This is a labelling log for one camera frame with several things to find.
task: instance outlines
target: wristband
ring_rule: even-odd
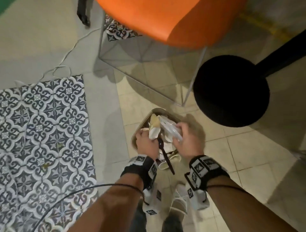
[[[193,191],[206,191],[207,182],[218,176],[230,177],[227,170],[213,158],[206,155],[199,155],[189,162],[190,172],[185,174],[185,178]]]
[[[144,189],[152,187],[156,174],[157,163],[147,155],[138,155],[130,159],[120,177],[126,173],[138,174],[144,183]]]

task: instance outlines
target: white sneaker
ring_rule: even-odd
[[[182,184],[176,186],[173,194],[172,204],[170,207],[170,214],[175,214],[183,222],[184,217],[187,215],[187,200],[189,199],[186,188]]]

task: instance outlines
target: person's left hand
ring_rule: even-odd
[[[149,139],[148,130],[140,130],[136,133],[136,144],[138,154],[147,155],[156,160],[159,154],[158,141]]]

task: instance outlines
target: black cable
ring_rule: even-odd
[[[250,194],[247,191],[245,191],[244,189],[241,189],[241,188],[238,188],[238,187],[234,187],[234,186],[230,186],[230,185],[209,185],[209,186],[206,187],[206,191],[207,191],[208,188],[215,188],[215,187],[225,187],[225,188],[230,188],[230,189],[236,189],[236,190],[239,190],[239,191],[241,191],[243,193]]]
[[[35,232],[36,228],[38,227],[38,225],[44,220],[44,218],[47,216],[47,214],[58,204],[60,203],[61,201],[63,201],[64,199],[66,199],[67,197],[70,197],[76,193],[79,193],[79,192],[82,192],[82,191],[85,191],[85,190],[88,190],[88,189],[93,189],[93,188],[97,188],[97,187],[103,187],[103,186],[125,186],[125,187],[130,187],[132,189],[135,189],[136,191],[138,191],[141,195],[142,195],[142,198],[144,200],[144,193],[139,189],[139,188],[136,188],[135,186],[132,186],[132,185],[126,185],[126,184],[103,184],[103,185],[94,185],[94,186],[91,186],[91,187],[87,187],[87,188],[84,188],[84,189],[81,189],[81,190],[78,190],[78,191],[74,191],[66,196],[64,196],[62,199],[60,199],[59,201],[57,201],[43,216],[42,218],[36,223],[34,229],[32,230],[32,232]]]

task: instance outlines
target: forearm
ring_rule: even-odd
[[[211,179],[207,183],[210,185],[240,188],[226,176]],[[207,191],[231,232],[297,232],[250,194],[226,187],[208,188]]]
[[[137,174],[126,173],[116,183],[143,189]],[[69,232],[127,231],[141,194],[125,186],[112,186],[69,229]]]

